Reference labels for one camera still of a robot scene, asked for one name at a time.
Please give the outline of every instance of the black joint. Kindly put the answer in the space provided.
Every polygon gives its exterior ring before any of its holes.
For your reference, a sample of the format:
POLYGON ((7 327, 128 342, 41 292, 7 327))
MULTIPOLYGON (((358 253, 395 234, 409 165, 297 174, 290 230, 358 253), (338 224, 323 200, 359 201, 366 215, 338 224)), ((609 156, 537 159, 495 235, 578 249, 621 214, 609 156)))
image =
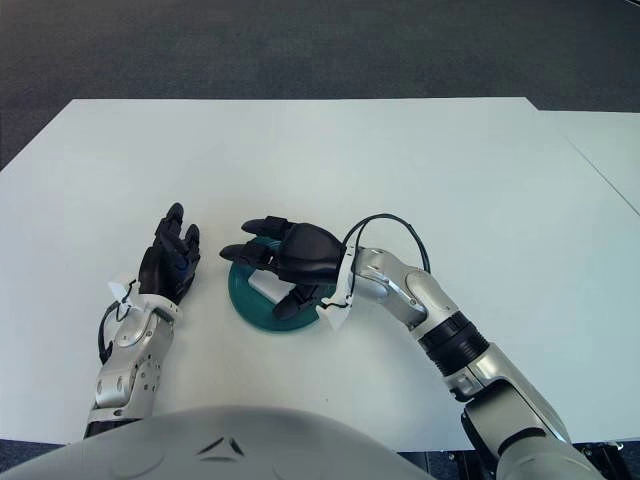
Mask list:
POLYGON ((133 422, 137 422, 139 418, 127 418, 123 420, 105 420, 98 422, 91 422, 87 425, 87 429, 84 432, 84 438, 94 437, 100 433, 108 432, 118 427, 123 427, 133 422))
POLYGON ((529 437, 546 437, 547 434, 544 430, 538 427, 529 427, 524 430, 520 430, 517 433, 514 433, 509 438, 507 438, 504 442, 500 444, 498 447, 498 455, 502 456, 504 451, 509 448, 511 445, 516 443, 518 440, 522 440, 523 438, 529 437))
POLYGON ((462 312, 427 332, 419 343, 445 377, 466 367, 489 348, 489 342, 462 312))

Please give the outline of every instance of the teal plate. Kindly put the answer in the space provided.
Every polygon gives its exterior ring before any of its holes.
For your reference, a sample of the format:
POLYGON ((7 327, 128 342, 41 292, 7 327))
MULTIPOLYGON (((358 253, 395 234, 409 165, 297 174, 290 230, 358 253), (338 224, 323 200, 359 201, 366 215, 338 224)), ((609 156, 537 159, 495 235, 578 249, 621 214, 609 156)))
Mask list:
MULTIPOLYGON (((280 246, 278 240, 271 238, 257 237, 256 240, 275 250, 280 246)), ((249 285, 249 277, 254 271, 255 268, 253 267, 239 265, 237 263, 233 263, 231 270, 229 270, 229 296, 231 297, 231 303, 233 303, 236 311, 247 322, 270 332, 290 332, 306 327, 318 319, 315 306, 320 303, 320 299, 303 312, 287 320, 276 318, 272 313, 275 305, 249 285)), ((335 291, 334 286, 321 288, 324 288, 325 291, 320 298, 330 297, 335 291)))

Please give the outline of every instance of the white object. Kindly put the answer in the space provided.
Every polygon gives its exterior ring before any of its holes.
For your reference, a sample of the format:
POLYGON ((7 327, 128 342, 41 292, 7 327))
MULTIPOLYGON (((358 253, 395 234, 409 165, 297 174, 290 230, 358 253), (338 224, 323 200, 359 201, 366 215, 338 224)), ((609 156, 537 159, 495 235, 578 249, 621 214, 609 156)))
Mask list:
POLYGON ((640 113, 544 112, 636 212, 640 212, 640 113))
POLYGON ((351 295, 353 274, 351 267, 355 259, 355 251, 355 245, 347 245, 340 263, 335 292, 331 298, 323 298, 320 305, 316 306, 318 317, 325 322, 329 322, 329 325, 334 330, 338 330, 342 326, 353 306, 353 296, 351 295))
POLYGON ((249 285, 273 304, 279 303, 295 287, 293 283, 283 282, 275 273, 265 270, 253 272, 249 276, 249 285))
MULTIPOLYGON (((340 237, 389 211, 574 441, 638 436, 640 222, 526 100, 82 100, 0 172, 0 438, 82 437, 113 301, 104 282, 139 267, 176 200, 202 260, 155 414, 290 407, 394 450, 469 448, 462 405, 383 308, 356 299, 337 334, 315 322, 278 335, 229 300, 218 252, 248 240, 244 221, 279 215, 340 237)), ((420 265, 394 222, 360 243, 420 265)))

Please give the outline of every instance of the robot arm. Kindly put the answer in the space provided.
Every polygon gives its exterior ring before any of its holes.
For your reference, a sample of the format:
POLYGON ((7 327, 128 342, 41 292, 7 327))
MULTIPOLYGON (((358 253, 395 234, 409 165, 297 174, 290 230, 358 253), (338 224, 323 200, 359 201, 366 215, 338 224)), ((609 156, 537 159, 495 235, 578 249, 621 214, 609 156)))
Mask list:
POLYGON ((179 238, 182 216, 183 208, 176 203, 160 221, 138 280, 125 276, 109 283, 116 301, 100 324, 98 350, 103 366, 85 438, 151 414, 173 324, 182 319, 178 303, 189 290, 200 260, 198 227, 191 225, 184 240, 179 238), (104 323, 109 316, 115 316, 120 326, 105 346, 104 323))
MULTIPOLYGON (((274 223, 274 219, 248 223, 274 223)), ((308 252, 306 268, 312 270, 313 250, 305 250, 309 237, 297 238, 291 228, 295 224, 276 220, 288 226, 289 233, 281 237, 285 251, 295 250, 299 257, 308 252)), ((484 339, 429 272, 408 266, 385 250, 359 248, 357 243, 345 240, 340 245, 335 240, 333 251, 337 253, 330 262, 324 259, 330 266, 327 270, 333 272, 336 293, 318 305, 320 315, 344 320, 352 297, 358 295, 381 304, 403 323, 436 364, 449 391, 458 401, 466 402, 463 427, 487 467, 495 470, 498 465, 498 478, 602 478, 571 446, 551 405, 497 345, 484 339)), ((241 251, 243 247, 235 245, 221 255, 256 268, 264 265, 252 255, 239 256, 241 251)), ((267 263, 285 279, 279 272, 279 255, 270 252, 267 263)), ((291 272, 287 277, 295 281, 291 272)), ((306 281, 315 279, 311 275, 306 281)))

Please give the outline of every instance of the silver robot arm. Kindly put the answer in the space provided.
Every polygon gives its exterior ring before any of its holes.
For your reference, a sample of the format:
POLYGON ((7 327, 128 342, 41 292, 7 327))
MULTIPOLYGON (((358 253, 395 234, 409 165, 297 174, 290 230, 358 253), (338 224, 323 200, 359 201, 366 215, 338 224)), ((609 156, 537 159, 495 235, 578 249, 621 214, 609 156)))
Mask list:
POLYGON ((406 325, 449 391, 466 402, 463 427, 488 468, 497 465, 498 479, 602 479, 553 407, 429 273, 372 248, 359 251, 354 272, 355 295, 406 325))
POLYGON ((162 361, 173 339, 173 324, 182 319, 178 304, 188 292, 200 260, 198 227, 191 225, 184 239, 180 238, 183 214, 182 205, 175 203, 160 220, 137 279, 124 275, 109 282, 116 301, 107 308, 98 329, 103 365, 95 383, 85 438, 151 414, 162 361), (105 322, 112 316, 122 323, 106 346, 105 322))
POLYGON ((86 437, 151 415, 173 324, 182 319, 180 308, 159 295, 132 292, 117 309, 127 313, 96 379, 86 437))

